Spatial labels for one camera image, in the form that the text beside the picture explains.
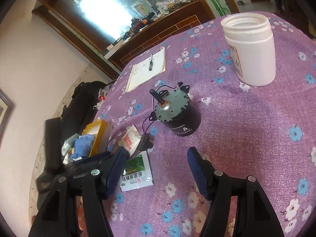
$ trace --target purple tablecloth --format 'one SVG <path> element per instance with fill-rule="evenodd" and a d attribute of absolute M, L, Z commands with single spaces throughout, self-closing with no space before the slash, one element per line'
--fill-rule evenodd
<path fill-rule="evenodd" d="M 143 133 L 143 120 L 152 111 L 149 89 L 165 83 L 191 86 L 202 122 L 188 137 L 174 135 L 158 121 L 150 127 L 154 185 L 118 190 L 106 202 L 116 237 L 199 235 L 208 204 L 187 163 L 190 146 L 229 176 L 256 176 L 286 236 L 295 236 L 306 222 L 316 204 L 316 48 L 291 24 L 262 14 L 269 17 L 276 48 L 276 78 L 267 86 L 250 87 L 237 78 L 221 18 L 166 39 L 133 59 L 120 75 L 96 115 L 113 122 L 110 148 L 127 126 L 134 124 Z M 161 46 L 166 71 L 125 93 L 132 65 Z M 232 199 L 227 236 L 232 235 L 235 206 Z"/>

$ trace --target pen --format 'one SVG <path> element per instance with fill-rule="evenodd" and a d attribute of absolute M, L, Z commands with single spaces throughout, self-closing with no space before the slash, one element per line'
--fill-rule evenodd
<path fill-rule="evenodd" d="M 149 62 L 149 71 L 153 69 L 153 54 L 150 55 L 150 62 Z"/>

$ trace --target notepad paper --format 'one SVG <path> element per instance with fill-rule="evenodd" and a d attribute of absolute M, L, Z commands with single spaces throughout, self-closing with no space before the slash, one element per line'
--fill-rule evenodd
<path fill-rule="evenodd" d="M 134 90 L 136 87 L 152 79 L 156 75 L 165 72 L 165 48 L 153 55 L 153 69 L 149 71 L 150 57 L 133 66 L 132 72 L 127 82 L 126 92 Z"/>

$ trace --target screw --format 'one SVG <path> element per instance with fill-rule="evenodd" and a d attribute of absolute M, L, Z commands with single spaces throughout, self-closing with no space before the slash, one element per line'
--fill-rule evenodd
<path fill-rule="evenodd" d="M 66 177 L 65 177 L 64 175 L 62 175 L 62 176 L 60 176 L 60 177 L 58 178 L 58 182 L 62 183 L 62 182 L 64 182 L 64 181 L 66 181 Z"/>
<path fill-rule="evenodd" d="M 255 178 L 254 176 L 250 175 L 250 176 L 248 176 L 248 180 L 249 180 L 250 182 L 255 182 L 255 181 L 256 181 L 256 178 Z"/>
<path fill-rule="evenodd" d="M 98 175 L 100 174 L 100 170 L 99 169 L 94 169 L 91 171 L 91 175 Z"/>
<path fill-rule="evenodd" d="M 215 170 L 214 174 L 217 175 L 217 176 L 222 176 L 223 175 L 223 171 L 222 170 Z"/>

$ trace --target open white container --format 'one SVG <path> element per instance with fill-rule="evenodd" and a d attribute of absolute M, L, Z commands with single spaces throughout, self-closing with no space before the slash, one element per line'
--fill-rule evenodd
<path fill-rule="evenodd" d="M 221 21 L 239 79 L 251 86 L 270 84 L 276 75 L 273 33 L 268 18 L 252 12 Z"/>

